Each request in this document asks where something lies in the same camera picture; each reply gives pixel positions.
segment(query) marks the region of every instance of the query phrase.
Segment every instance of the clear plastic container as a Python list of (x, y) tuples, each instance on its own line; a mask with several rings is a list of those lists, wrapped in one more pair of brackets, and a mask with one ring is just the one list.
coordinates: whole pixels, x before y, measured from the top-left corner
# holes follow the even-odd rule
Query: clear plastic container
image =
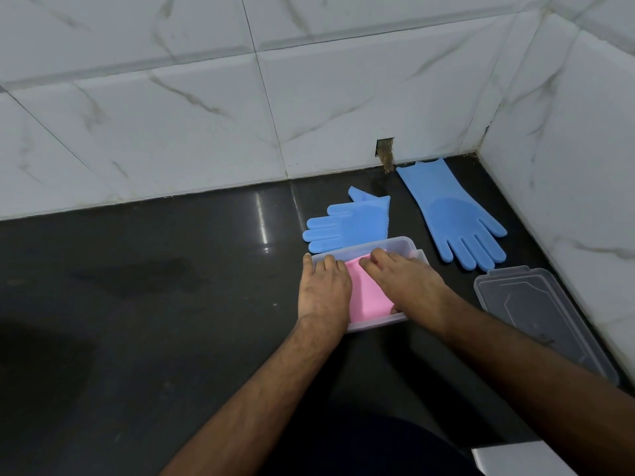
[(608, 379), (619, 376), (551, 272), (523, 265), (488, 271), (474, 280), (483, 310), (535, 341)]
[[(316, 254), (311, 259), (313, 260), (313, 266), (315, 266), (316, 262), (323, 260), (327, 255), (332, 255), (337, 260), (348, 262), (349, 260), (369, 254), (370, 251), (377, 247), (384, 249), (387, 252), (395, 252), (406, 258), (416, 257), (417, 259), (428, 263), (428, 259), (425, 257), (424, 251), (417, 249), (415, 247), (415, 243), (408, 237), (394, 237), (392, 239), (377, 240), (376, 242), (360, 244), (359, 246), (345, 247), (343, 249), (337, 249), (336, 251)], [(395, 322), (401, 322), (405, 319), (406, 316), (403, 312), (399, 312), (398, 314), (386, 315), (385, 317), (378, 317), (377, 319), (351, 323), (349, 324), (347, 332), (354, 333), (357, 331), (364, 331), (370, 328), (377, 328), (378, 326), (386, 326), (388, 324), (394, 324)]]

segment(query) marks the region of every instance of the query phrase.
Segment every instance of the wall socket opening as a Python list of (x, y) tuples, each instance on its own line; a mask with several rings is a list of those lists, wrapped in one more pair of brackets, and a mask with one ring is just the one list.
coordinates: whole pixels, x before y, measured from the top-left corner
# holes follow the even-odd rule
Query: wall socket opening
[(375, 156), (379, 157), (382, 165), (384, 166), (384, 171), (386, 173), (392, 172), (395, 167), (393, 164), (393, 141), (392, 138), (380, 138), (377, 140), (377, 145), (375, 146)]

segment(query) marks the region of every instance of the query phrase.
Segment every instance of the hand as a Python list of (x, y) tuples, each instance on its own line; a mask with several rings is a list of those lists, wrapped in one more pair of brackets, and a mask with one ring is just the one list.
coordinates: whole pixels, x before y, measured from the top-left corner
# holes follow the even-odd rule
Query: hand
[(298, 296), (298, 321), (320, 319), (339, 341), (350, 322), (349, 305), (353, 282), (344, 262), (326, 256), (313, 269), (311, 255), (305, 254)]
[(443, 330), (447, 304), (460, 300), (441, 276), (419, 259), (374, 249), (369, 259), (360, 259), (360, 265), (395, 304), (394, 312), (403, 312), (435, 334)]

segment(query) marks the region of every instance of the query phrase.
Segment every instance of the marble wall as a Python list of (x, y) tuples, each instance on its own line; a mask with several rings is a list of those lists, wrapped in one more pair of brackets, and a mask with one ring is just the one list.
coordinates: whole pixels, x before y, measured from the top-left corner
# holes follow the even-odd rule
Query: marble wall
[(548, 1), (0, 0), (0, 217), (472, 151)]
[[(611, 6), (595, 1), (571, 9)], [(480, 156), (635, 380), (633, 147), (635, 57), (545, 16)]]

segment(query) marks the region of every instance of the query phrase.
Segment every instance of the forearm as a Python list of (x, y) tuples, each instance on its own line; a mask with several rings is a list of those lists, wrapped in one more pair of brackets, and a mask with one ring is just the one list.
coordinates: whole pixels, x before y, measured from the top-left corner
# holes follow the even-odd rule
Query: forearm
[(233, 476), (258, 471), (338, 341), (324, 320), (300, 319), (278, 350), (161, 474)]
[(635, 467), (635, 400), (458, 296), (437, 335), (580, 475)]

